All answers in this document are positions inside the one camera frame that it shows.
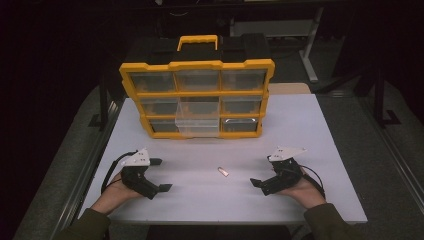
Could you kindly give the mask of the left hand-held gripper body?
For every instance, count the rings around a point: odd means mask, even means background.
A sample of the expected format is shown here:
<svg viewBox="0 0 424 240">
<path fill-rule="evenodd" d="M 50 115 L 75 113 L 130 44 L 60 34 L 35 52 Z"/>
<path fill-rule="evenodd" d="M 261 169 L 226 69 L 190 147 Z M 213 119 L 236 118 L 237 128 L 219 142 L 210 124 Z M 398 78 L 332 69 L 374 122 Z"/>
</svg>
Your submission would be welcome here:
<svg viewBox="0 0 424 240">
<path fill-rule="evenodd" d="M 121 180 L 128 188 L 152 200 L 159 192 L 159 187 L 145 177 L 145 172 L 151 166 L 150 158 L 146 148 L 137 150 L 121 163 Z"/>
</svg>

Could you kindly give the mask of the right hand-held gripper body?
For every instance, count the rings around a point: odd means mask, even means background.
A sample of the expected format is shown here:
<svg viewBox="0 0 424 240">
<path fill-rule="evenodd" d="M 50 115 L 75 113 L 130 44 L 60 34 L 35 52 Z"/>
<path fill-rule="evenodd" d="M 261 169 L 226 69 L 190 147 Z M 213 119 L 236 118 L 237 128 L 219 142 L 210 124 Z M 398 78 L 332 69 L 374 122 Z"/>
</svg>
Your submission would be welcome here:
<svg viewBox="0 0 424 240">
<path fill-rule="evenodd" d="M 261 190 L 265 196 L 280 192 L 296 185 L 303 173 L 294 157 L 306 152 L 305 148 L 280 147 L 267 157 L 275 176 L 265 180 Z"/>
</svg>

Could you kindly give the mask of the person's right hand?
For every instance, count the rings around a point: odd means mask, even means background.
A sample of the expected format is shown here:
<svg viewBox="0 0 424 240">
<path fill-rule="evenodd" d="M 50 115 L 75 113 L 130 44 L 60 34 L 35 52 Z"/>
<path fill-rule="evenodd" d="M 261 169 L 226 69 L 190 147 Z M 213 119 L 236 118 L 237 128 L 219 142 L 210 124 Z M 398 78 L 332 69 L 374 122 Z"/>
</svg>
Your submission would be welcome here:
<svg viewBox="0 0 424 240">
<path fill-rule="evenodd" d="M 311 209 L 326 203 L 321 193 L 305 178 L 301 178 L 297 184 L 280 191 L 279 194 L 291 197 L 305 209 Z"/>
</svg>

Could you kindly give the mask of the person's left hand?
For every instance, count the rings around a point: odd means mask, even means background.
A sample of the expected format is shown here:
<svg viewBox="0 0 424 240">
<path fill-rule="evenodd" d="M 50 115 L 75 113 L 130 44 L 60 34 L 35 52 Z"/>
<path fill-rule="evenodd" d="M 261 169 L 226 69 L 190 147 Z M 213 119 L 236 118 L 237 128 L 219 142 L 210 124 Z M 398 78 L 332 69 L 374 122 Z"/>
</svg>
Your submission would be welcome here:
<svg viewBox="0 0 424 240">
<path fill-rule="evenodd" d="M 121 181 L 121 173 L 118 173 L 94 202 L 91 209 L 109 215 L 127 201 L 139 197 L 141 197 L 141 194 L 125 186 Z"/>
</svg>

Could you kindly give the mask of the clear plastic drawer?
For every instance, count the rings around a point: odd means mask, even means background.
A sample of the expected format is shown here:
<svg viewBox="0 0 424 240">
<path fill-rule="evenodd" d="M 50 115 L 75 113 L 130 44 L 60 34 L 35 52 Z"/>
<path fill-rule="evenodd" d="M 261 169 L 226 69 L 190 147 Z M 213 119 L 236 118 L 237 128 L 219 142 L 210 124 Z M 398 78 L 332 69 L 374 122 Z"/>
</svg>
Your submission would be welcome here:
<svg viewBox="0 0 424 240">
<path fill-rule="evenodd" d="M 218 97 L 180 97 L 175 125 L 186 138 L 218 137 L 220 102 Z"/>
</svg>

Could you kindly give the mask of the black metal stand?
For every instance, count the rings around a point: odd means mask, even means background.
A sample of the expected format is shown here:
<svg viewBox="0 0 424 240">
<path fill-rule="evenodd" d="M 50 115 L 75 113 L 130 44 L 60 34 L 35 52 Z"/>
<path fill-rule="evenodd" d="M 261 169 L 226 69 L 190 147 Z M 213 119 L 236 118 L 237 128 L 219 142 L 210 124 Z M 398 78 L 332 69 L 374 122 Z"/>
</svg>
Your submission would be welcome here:
<svg viewBox="0 0 424 240">
<path fill-rule="evenodd" d="M 384 109 L 385 80 L 380 68 L 375 70 L 373 116 L 378 125 L 385 129 L 387 125 L 399 125 L 400 120 L 393 110 Z"/>
<path fill-rule="evenodd" d="M 104 75 L 99 79 L 99 104 L 100 112 L 91 117 L 89 127 L 98 127 L 100 131 L 103 131 L 108 123 L 109 112 L 108 90 Z"/>
</svg>

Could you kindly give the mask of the yellow and black drawer organizer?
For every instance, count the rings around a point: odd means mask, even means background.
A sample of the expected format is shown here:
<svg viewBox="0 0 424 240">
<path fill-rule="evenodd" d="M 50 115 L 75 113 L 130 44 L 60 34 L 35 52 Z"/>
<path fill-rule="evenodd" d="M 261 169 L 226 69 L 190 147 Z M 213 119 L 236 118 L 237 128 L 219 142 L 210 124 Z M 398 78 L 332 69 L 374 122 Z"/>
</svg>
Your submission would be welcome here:
<svg viewBox="0 0 424 240">
<path fill-rule="evenodd" d="M 219 98 L 219 136 L 211 138 L 260 136 L 274 70 L 267 39 L 259 33 L 143 38 L 120 66 L 141 125 L 157 139 L 186 138 L 175 125 L 180 97 Z"/>
</svg>

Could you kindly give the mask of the aluminium rail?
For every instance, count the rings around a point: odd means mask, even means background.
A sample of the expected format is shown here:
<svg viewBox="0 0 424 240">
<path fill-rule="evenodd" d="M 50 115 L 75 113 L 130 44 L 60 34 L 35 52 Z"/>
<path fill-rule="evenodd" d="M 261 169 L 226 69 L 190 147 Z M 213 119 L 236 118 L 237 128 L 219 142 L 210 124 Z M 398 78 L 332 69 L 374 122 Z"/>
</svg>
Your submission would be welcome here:
<svg viewBox="0 0 424 240">
<path fill-rule="evenodd" d="M 374 117 L 372 112 L 373 107 L 371 104 L 362 98 L 359 99 L 359 104 L 371 122 L 371 125 L 374 127 L 375 131 L 383 141 L 397 172 L 399 173 L 419 210 L 424 215 L 424 188 L 412 172 L 399 148 L 395 145 L 393 138 L 387 132 L 386 125 Z"/>
<path fill-rule="evenodd" d="M 90 133 L 86 145 L 87 151 L 78 158 L 81 160 L 81 163 L 78 164 L 76 179 L 72 182 L 69 196 L 64 202 L 60 218 L 49 240 L 52 240 L 59 231 L 68 227 L 79 216 L 122 105 L 122 101 L 111 101 L 109 103 L 108 123 L 103 131 L 100 131 L 98 127 L 89 127 L 89 124 L 87 125 L 88 132 Z"/>
</svg>

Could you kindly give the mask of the grey metal desk frame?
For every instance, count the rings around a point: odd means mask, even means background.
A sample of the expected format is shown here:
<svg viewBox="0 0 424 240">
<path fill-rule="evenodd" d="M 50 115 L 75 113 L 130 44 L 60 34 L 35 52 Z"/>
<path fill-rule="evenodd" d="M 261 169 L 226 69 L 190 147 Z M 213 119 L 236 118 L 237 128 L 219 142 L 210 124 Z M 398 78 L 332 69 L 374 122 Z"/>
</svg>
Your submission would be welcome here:
<svg viewBox="0 0 424 240">
<path fill-rule="evenodd" d="M 245 33 L 263 33 L 267 37 L 305 37 L 306 43 L 298 51 L 303 67 L 311 83 L 318 82 L 313 65 L 309 59 L 315 37 L 320 25 L 324 8 L 319 7 L 311 19 L 267 20 L 267 21 L 230 21 L 230 35 L 240 36 Z"/>
</svg>

